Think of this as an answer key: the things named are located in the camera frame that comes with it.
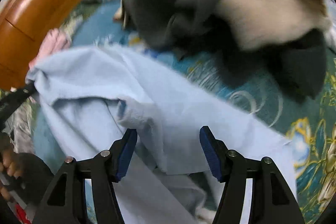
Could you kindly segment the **person's left hand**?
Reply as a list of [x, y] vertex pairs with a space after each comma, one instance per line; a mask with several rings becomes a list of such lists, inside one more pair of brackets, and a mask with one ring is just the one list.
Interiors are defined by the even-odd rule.
[[18, 178], [23, 173], [22, 163], [12, 147], [1, 152], [1, 172], [5, 171], [8, 176]]

